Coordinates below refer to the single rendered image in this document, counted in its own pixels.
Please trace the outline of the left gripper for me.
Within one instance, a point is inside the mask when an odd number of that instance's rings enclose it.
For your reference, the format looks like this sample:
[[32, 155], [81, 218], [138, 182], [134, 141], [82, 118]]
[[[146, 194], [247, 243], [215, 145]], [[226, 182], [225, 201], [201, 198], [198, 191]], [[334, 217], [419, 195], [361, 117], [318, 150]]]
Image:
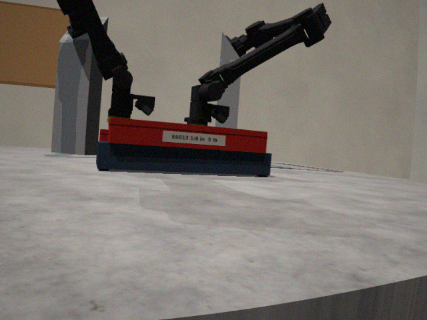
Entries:
[[201, 117], [201, 105], [202, 105], [202, 103], [205, 103], [205, 102], [203, 102], [203, 101], [192, 101], [192, 102], [190, 102], [189, 117], [184, 118], [184, 121], [187, 122], [187, 124], [207, 126], [207, 122], [211, 123], [211, 118]]

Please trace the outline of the red box with white label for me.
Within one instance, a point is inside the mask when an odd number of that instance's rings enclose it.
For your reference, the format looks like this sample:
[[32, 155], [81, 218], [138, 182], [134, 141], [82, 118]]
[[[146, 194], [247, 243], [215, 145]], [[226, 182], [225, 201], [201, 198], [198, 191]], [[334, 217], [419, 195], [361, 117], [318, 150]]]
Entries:
[[111, 117], [107, 142], [266, 153], [267, 136], [264, 131]]

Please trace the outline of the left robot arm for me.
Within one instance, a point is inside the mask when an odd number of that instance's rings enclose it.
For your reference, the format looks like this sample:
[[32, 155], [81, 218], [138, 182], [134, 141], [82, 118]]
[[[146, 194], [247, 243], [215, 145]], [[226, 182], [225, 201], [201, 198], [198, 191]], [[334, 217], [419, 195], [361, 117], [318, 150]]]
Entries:
[[[304, 42], [306, 47], [310, 47], [323, 40], [324, 33], [331, 24], [326, 12], [324, 4], [320, 3], [313, 9], [310, 7], [289, 19], [276, 23], [257, 21], [245, 29], [247, 35], [233, 39], [226, 36], [240, 58], [208, 71], [200, 77], [198, 80], [201, 85], [191, 87], [191, 101], [218, 101], [228, 85], [254, 67], [298, 43]], [[246, 54], [246, 51], [252, 47], [256, 49]], [[225, 123], [229, 112], [228, 106], [211, 103], [201, 105], [201, 117], [211, 118], [212, 116], [219, 123]]]

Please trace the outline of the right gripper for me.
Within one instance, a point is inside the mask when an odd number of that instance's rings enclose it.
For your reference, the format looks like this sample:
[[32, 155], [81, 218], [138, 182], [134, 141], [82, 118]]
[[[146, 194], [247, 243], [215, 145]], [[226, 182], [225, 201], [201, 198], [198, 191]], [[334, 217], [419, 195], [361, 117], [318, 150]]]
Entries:
[[[130, 119], [132, 110], [131, 109], [121, 109], [121, 96], [122, 93], [128, 92], [119, 92], [114, 91], [111, 95], [111, 108], [108, 110], [108, 117], [122, 118], [122, 119]], [[113, 115], [111, 115], [113, 114]], [[107, 118], [107, 122], [109, 124], [109, 118]]]

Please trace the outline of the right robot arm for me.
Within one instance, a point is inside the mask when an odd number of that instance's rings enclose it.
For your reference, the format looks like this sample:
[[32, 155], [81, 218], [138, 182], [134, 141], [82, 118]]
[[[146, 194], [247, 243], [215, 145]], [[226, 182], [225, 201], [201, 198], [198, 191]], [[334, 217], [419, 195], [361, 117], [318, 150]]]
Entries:
[[155, 97], [130, 94], [133, 77], [128, 71], [127, 60], [105, 32], [93, 1], [58, 0], [58, 4], [63, 14], [68, 14], [70, 18], [72, 25], [67, 30], [73, 39], [88, 33], [103, 78], [106, 81], [113, 77], [112, 91], [128, 92], [122, 93], [121, 109], [133, 110], [133, 99], [137, 99], [135, 107], [150, 115], [154, 110]]

